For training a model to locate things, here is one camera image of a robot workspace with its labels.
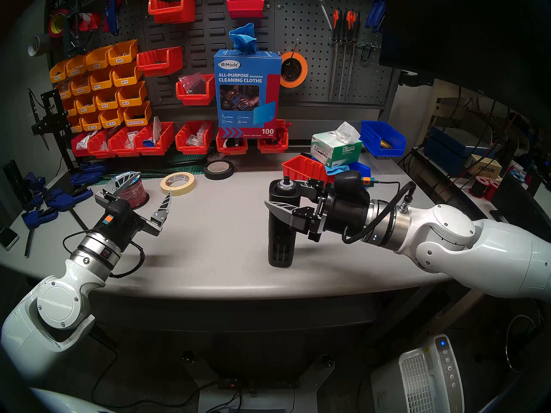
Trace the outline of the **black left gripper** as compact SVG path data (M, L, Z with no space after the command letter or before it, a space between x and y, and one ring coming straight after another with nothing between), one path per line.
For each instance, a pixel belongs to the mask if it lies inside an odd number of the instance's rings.
M95 233L109 240L120 251L124 251L140 231L158 236L169 215L171 191L168 191L149 220L137 214L128 201L120 198L120 194L137 182L140 176L141 173L136 171L121 173L102 185L102 194L95 195L96 203L105 210L104 216L95 227Z

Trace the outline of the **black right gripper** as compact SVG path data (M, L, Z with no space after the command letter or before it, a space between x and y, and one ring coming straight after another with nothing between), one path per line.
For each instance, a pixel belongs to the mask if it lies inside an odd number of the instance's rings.
M339 182L325 185L319 180L297 181L302 197L315 206L299 207L288 203L265 201L265 206L279 220L290 223L291 230L319 242L325 231L349 236L364 227L370 195L362 182Z

